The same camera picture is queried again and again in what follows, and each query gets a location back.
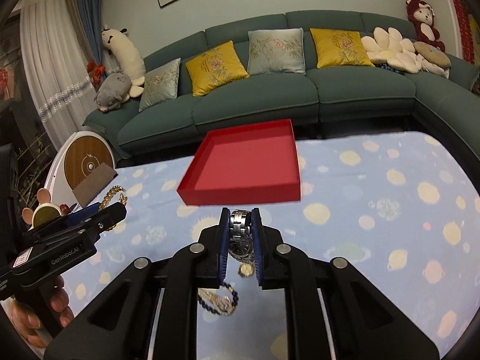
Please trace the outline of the silver wristwatch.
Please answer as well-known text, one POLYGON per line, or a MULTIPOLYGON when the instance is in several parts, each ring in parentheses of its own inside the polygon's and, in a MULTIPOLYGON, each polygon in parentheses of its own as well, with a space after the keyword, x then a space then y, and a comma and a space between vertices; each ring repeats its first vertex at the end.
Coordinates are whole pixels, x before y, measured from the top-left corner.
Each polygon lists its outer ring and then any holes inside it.
POLYGON ((254 262, 250 211, 235 210, 230 215, 229 254, 240 263, 254 262))

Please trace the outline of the teal sectional sofa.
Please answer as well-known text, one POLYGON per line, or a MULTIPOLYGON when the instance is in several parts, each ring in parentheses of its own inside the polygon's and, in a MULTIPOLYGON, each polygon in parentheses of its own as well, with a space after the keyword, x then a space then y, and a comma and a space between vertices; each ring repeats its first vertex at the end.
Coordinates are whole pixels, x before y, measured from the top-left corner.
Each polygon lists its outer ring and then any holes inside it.
POLYGON ((297 10, 257 16, 197 32, 145 58, 152 71, 231 41, 242 62, 248 60, 250 30, 301 28, 306 72, 251 76, 203 97, 192 94, 186 67, 179 71, 176 98, 142 110, 135 100, 120 109, 91 112, 85 126, 107 139, 123 157, 193 141, 207 132, 234 125, 290 119, 296 125, 413 116, 428 130, 479 151, 479 98, 472 87, 479 69, 454 58, 450 76, 428 72, 399 74, 380 67, 317 67, 312 28, 346 29, 369 35, 393 27, 415 37, 411 22, 391 16, 343 10, 297 10))

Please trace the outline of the red tray box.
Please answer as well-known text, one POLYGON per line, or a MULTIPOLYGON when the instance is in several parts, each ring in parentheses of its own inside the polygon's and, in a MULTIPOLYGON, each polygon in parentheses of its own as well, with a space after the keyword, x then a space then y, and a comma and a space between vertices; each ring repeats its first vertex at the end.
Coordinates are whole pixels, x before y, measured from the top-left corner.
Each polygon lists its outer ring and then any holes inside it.
POLYGON ((298 202, 301 182, 291 121, 210 131, 176 191, 188 206, 298 202))

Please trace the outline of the yellow cushion left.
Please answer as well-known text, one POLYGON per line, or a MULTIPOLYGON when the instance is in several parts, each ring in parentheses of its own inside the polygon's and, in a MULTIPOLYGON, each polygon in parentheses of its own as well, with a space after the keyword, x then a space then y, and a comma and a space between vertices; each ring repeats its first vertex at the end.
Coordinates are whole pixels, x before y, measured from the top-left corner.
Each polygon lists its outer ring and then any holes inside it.
POLYGON ((227 41, 185 63, 192 83, 192 95, 202 97, 214 89, 249 78, 236 53, 233 42, 227 41))

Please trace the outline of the red wall banner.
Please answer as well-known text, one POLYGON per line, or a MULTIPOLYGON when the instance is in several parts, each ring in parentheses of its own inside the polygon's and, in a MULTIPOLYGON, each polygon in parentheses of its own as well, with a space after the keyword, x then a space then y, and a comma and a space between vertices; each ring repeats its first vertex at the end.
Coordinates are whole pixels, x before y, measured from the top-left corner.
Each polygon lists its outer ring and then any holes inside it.
POLYGON ((456 13, 456 21, 460 34, 461 57, 469 63, 474 63, 473 39, 470 28, 468 9, 464 4, 463 0, 452 1, 456 13))

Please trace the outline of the small mouse ear mirror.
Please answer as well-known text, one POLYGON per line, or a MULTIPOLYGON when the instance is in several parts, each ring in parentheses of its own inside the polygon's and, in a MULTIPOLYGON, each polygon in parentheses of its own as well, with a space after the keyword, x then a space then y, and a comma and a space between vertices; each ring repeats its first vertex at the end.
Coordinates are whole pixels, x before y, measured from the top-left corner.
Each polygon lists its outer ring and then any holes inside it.
POLYGON ((33 230, 71 212, 71 207, 67 204, 56 205, 53 203, 49 190, 45 188, 38 190, 37 202, 38 206, 35 210, 25 207, 21 212, 21 217, 28 225, 29 230, 33 230))

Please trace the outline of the blue patterned tablecloth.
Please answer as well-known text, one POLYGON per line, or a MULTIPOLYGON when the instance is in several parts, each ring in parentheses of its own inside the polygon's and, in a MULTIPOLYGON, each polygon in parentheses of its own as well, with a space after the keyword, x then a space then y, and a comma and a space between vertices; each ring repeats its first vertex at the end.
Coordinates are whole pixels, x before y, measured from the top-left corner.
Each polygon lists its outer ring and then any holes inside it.
MULTIPOLYGON (((302 197, 262 205, 264 224, 308 256, 341 256, 446 354, 479 308, 479 193, 433 137, 408 132, 297 145, 302 197)), ((119 170, 126 220, 64 274, 80 312, 135 258, 160 260, 217 224, 218 206, 185 205, 179 158, 119 170)))

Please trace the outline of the yellow cushion right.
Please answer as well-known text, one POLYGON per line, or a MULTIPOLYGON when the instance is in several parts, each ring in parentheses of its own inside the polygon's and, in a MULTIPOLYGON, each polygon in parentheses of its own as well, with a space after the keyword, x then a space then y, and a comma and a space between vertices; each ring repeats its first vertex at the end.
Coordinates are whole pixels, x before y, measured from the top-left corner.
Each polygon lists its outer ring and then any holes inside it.
POLYGON ((373 67, 360 33, 327 28, 311 28, 318 69, 339 66, 373 67))

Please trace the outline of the red tassel ornament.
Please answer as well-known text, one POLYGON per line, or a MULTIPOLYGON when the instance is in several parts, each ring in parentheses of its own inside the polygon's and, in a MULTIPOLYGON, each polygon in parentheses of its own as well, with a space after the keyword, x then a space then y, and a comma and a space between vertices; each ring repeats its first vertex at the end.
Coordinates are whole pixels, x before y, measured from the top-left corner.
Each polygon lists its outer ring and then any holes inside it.
POLYGON ((102 84, 103 77, 106 74, 106 68, 102 64, 97 65, 95 61, 90 60, 86 65, 86 70, 89 73, 92 85, 95 88, 99 88, 102 84))

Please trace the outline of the red monkey plush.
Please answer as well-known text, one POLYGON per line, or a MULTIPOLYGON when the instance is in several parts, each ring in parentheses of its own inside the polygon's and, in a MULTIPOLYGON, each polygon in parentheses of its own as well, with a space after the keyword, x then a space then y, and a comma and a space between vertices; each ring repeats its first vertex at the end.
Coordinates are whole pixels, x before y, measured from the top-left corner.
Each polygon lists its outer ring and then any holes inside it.
POLYGON ((422 0, 406 0, 408 20, 413 23, 418 41, 445 52, 446 47, 440 40, 439 31, 434 27, 434 10, 431 4, 422 0))

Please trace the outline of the white sheer curtain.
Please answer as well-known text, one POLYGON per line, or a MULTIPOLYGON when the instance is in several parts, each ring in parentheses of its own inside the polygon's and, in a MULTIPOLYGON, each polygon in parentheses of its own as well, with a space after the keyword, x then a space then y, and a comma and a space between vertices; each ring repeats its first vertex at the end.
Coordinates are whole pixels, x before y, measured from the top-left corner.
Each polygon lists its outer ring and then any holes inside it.
POLYGON ((21 0, 19 35, 33 104, 51 143, 59 150, 96 109, 96 91, 67 0, 21 0))

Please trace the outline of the brown cardboard piece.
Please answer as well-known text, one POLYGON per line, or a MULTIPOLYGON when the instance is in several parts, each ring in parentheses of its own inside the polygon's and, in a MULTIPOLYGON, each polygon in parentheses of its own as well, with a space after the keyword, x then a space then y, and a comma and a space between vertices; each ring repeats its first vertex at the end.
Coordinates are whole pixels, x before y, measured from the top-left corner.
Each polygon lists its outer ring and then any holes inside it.
POLYGON ((111 166, 101 163, 73 189, 73 194, 82 208, 86 208, 118 173, 111 166))

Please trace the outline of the grey pig plush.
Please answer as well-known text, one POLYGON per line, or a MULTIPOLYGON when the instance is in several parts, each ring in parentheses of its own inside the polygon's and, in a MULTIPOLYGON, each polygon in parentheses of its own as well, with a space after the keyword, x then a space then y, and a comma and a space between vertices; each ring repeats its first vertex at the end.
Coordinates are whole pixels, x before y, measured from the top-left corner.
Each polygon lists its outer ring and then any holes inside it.
POLYGON ((120 109, 130 99, 131 79, 123 73, 112 73, 102 83, 94 99, 97 108, 107 113, 120 109))

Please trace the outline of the white round wooden device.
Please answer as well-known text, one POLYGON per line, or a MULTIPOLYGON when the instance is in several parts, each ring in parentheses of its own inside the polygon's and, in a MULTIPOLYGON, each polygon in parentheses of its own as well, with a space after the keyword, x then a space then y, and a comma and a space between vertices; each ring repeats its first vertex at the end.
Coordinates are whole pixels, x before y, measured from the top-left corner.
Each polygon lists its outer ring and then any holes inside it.
POLYGON ((73 190, 102 164, 115 168, 112 150, 97 133, 73 133, 59 149, 46 178, 44 188, 57 206, 77 203, 73 190))

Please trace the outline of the grey-blue cushion left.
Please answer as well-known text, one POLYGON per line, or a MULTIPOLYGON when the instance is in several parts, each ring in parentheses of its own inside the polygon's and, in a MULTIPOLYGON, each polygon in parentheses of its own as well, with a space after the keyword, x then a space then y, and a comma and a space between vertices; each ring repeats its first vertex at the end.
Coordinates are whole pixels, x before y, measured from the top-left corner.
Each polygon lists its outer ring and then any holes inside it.
POLYGON ((140 112, 177 98, 180 65, 181 59, 176 58, 145 75, 144 92, 139 102, 140 112))

